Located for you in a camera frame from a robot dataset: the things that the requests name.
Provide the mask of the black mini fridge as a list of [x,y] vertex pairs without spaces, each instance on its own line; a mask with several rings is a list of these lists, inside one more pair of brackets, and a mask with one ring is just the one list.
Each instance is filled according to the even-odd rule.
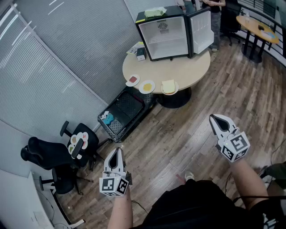
[[162,16],[149,18],[139,12],[135,24],[150,61],[191,59],[214,42],[209,7],[185,14],[178,6],[168,6]]

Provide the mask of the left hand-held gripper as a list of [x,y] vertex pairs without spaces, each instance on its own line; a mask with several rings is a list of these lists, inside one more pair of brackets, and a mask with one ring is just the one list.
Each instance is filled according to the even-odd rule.
[[[114,149],[104,161],[105,171],[116,169],[117,172],[125,172],[125,156],[123,150]],[[99,191],[106,196],[124,196],[129,185],[132,185],[131,173],[125,175],[118,173],[103,172],[99,178]]]

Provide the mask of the black table pedestal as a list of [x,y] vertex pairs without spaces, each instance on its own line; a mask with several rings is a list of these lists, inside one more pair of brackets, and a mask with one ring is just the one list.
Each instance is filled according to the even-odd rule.
[[169,109],[176,109],[184,106],[191,98],[192,89],[188,87],[173,95],[158,94],[157,101],[160,105]]

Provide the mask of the person's left forearm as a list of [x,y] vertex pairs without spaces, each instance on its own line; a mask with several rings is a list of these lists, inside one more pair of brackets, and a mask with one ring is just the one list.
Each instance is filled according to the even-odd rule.
[[124,196],[114,198],[114,205],[107,229],[133,228],[133,209],[130,189],[127,188]]

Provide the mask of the white round plate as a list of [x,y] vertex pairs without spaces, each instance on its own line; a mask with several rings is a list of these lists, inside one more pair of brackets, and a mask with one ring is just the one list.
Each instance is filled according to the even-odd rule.
[[134,87],[134,86],[136,86],[136,85],[139,83],[139,81],[140,81],[140,76],[139,76],[139,75],[133,74],[133,75],[131,75],[131,76],[137,77],[137,81],[134,82],[134,83],[130,83],[130,82],[129,82],[129,79],[128,79],[127,82],[126,82],[126,86],[128,86],[128,87]]
[[175,82],[175,87],[176,87],[176,90],[175,90],[175,92],[174,93],[171,93],[171,94],[165,94],[165,93],[163,93],[163,91],[162,91],[162,85],[161,85],[161,92],[163,93],[163,94],[165,94],[165,95],[174,95],[175,93],[177,93],[178,92],[178,90],[179,90],[179,86],[178,86],[178,83],[177,82]]
[[[144,91],[144,90],[143,90],[143,85],[146,84],[146,83],[151,83],[151,84],[152,84],[152,89],[151,89],[151,91]],[[143,81],[143,82],[140,84],[140,86],[139,86],[139,91],[140,91],[140,93],[142,93],[142,94],[148,94],[148,93],[152,93],[152,92],[154,91],[155,87],[156,87],[156,85],[155,85],[154,81],[152,81],[152,80],[146,80],[146,81]]]

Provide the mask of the black office chair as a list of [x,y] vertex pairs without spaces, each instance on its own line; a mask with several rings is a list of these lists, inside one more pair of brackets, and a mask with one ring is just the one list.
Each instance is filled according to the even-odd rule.
[[69,138],[72,135],[77,135],[79,132],[88,133],[88,146],[82,150],[83,140],[79,139],[72,155],[68,151],[68,145],[62,143],[52,143],[31,137],[28,144],[21,149],[21,157],[24,161],[32,162],[45,170],[52,171],[52,179],[43,180],[39,178],[40,188],[44,189],[44,184],[50,183],[55,187],[57,194],[66,194],[71,190],[78,189],[77,181],[81,178],[77,175],[80,168],[88,166],[89,171],[93,167],[97,159],[102,157],[97,153],[97,150],[105,143],[112,143],[111,138],[107,138],[100,142],[97,135],[85,124],[80,123],[73,132],[67,129],[69,122],[65,121],[60,135],[66,134]]

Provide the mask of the green wet wipes pack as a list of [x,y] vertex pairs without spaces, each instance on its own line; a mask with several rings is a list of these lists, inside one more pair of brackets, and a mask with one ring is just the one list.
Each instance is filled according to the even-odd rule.
[[167,12],[167,9],[165,7],[155,7],[155,8],[149,8],[144,11],[145,17],[160,17],[163,16]]

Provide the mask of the black metal railing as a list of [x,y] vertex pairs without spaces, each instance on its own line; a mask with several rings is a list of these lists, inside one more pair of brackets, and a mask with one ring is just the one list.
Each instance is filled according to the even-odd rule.
[[265,51],[286,67],[286,0],[237,0],[242,11],[278,37],[278,43],[265,45]]

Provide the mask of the person's right forearm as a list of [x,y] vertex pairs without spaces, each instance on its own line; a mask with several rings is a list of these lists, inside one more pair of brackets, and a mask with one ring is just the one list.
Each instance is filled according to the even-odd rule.
[[244,159],[230,163],[230,168],[239,195],[241,197],[248,196],[248,198],[242,198],[248,210],[257,203],[266,200],[263,198],[263,196],[268,196],[265,184]]

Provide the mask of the black swivel chair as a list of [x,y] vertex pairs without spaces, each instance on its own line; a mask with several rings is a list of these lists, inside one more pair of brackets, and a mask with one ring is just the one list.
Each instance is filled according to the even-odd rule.
[[236,36],[236,33],[240,30],[240,24],[236,20],[236,17],[240,15],[240,11],[241,5],[237,0],[226,0],[226,5],[221,8],[220,33],[221,37],[229,39],[229,46],[232,46],[231,37],[237,39],[240,43],[240,39]]

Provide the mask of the person's black clothing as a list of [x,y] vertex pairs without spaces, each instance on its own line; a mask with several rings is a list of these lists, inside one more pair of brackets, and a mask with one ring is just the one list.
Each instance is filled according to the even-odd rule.
[[135,229],[286,229],[286,215],[278,199],[246,210],[212,181],[189,180],[164,192]]

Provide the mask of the white and yellow booklet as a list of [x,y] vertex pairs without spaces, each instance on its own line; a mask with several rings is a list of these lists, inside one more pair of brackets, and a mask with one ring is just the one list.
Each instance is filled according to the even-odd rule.
[[139,48],[145,47],[143,42],[137,42],[134,46],[132,46],[126,53],[127,54],[137,54],[137,50]]

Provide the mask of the orange round table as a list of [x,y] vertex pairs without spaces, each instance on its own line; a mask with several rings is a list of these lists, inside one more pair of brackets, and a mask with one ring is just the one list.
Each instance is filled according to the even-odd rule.
[[[251,19],[249,22],[245,21],[245,16],[237,16],[236,17],[237,22],[244,27],[247,30],[247,35],[245,39],[245,43],[242,47],[242,53],[244,56],[249,58],[251,61],[254,63],[261,63],[262,62],[262,54],[264,51],[264,47],[266,43],[268,42],[269,44],[278,44],[279,43],[279,38],[275,34],[274,31],[272,31],[269,27],[266,25],[262,25],[257,20]],[[258,29],[258,26],[261,25],[264,27],[265,32],[272,32],[273,35],[275,35],[274,39],[267,39],[261,35],[261,30]],[[251,45],[251,49],[249,49],[249,41],[250,41],[250,35],[254,35],[254,41]]]

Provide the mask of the black utility cart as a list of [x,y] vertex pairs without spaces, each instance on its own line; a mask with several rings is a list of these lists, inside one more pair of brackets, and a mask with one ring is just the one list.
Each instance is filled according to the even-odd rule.
[[[126,87],[97,117],[99,124],[115,143],[123,142],[141,123],[156,104],[157,96],[142,94],[133,87]],[[108,110],[114,121],[105,125],[100,116]]]

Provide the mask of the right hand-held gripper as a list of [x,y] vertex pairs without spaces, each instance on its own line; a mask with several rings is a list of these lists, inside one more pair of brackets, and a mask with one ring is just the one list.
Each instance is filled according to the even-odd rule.
[[245,132],[241,132],[231,118],[222,114],[211,114],[209,122],[213,133],[218,137],[220,153],[230,162],[235,162],[247,154],[250,143]]

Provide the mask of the bread slice food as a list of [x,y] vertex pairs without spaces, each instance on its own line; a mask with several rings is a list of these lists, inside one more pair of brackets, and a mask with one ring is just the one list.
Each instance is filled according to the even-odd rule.
[[163,93],[171,94],[171,93],[174,93],[175,90],[176,90],[176,87],[175,87],[175,81],[174,80],[162,81]]

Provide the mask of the dark green box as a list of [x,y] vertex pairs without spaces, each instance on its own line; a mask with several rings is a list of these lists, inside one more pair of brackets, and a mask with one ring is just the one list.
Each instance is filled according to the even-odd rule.
[[138,48],[136,52],[136,58],[138,61],[142,61],[146,59],[146,51],[144,47]]

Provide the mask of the blue cloth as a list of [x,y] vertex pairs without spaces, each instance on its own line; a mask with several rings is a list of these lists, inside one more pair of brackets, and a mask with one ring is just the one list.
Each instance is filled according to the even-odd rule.
[[114,121],[114,116],[113,116],[111,113],[108,113],[108,114],[106,115],[106,117],[103,119],[103,123],[104,123],[105,125],[111,124],[112,121]]

